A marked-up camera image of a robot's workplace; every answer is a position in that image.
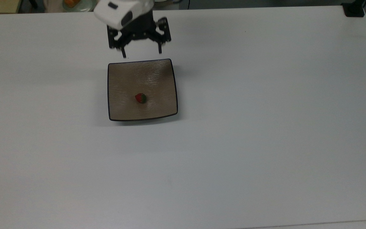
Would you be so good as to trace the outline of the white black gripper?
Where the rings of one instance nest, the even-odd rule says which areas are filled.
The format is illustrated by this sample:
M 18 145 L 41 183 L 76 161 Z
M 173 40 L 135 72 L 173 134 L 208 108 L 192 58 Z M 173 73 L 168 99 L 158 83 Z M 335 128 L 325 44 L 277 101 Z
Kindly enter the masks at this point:
M 153 7 L 153 0 L 101 0 L 93 13 L 106 25 L 109 48 L 120 51 L 126 59 L 125 46 L 128 45 L 128 37 L 122 33 L 149 33 L 149 39 L 157 43 L 159 54 L 162 54 L 162 46 L 171 42 L 167 17 L 155 22 Z

